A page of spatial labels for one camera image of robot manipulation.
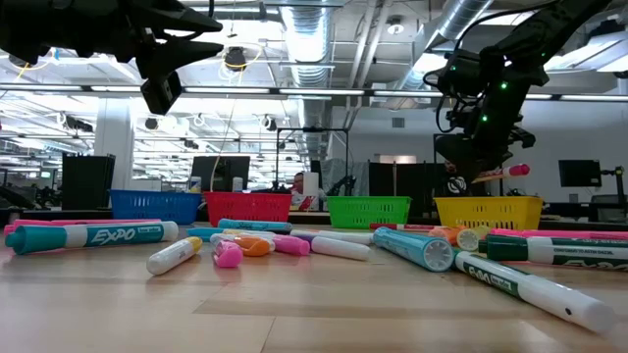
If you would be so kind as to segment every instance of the wooden table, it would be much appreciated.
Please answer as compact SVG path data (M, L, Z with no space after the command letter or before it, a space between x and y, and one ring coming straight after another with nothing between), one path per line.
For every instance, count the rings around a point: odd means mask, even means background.
M600 337L461 273L383 250L368 263L273 254L219 270L211 248L161 277L167 243L13 256L0 247L0 352L626 352L628 275L518 266L611 305Z

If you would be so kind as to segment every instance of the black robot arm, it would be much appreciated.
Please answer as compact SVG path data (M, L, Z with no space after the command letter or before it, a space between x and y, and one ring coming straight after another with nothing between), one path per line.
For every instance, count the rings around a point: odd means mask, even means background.
M521 140L524 148L534 145L534 136L515 126L523 118L519 112L530 87L550 80L543 65L578 27L610 2L550 1L538 6L541 10L507 38L479 54L456 45L446 66L437 72L437 87L444 98L458 100L447 119L464 131L439 137L436 148L467 182L511 157L508 145L512 142Z
M0 48L33 66L51 47L73 49L83 58L111 54L121 63L136 58L154 114L168 113L182 93L176 69L223 50L190 39L222 28L176 0L0 0ZM194 34L177 38L166 29Z

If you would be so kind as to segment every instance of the green basket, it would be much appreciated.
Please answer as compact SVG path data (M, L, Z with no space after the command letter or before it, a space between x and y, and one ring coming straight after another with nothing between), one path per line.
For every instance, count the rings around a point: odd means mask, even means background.
M327 199L336 228L368 229L371 224L404 225L410 211L409 197L330 196Z

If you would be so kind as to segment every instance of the red basket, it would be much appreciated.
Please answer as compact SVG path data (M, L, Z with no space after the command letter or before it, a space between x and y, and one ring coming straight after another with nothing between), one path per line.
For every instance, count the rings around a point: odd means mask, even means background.
M209 222L216 227L221 219L287 222L292 195L205 192L205 200Z

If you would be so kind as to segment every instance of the yellow basket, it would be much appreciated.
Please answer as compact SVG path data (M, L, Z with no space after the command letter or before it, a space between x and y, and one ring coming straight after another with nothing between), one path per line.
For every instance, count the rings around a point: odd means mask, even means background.
M438 197L441 224L537 229L543 200L539 197Z

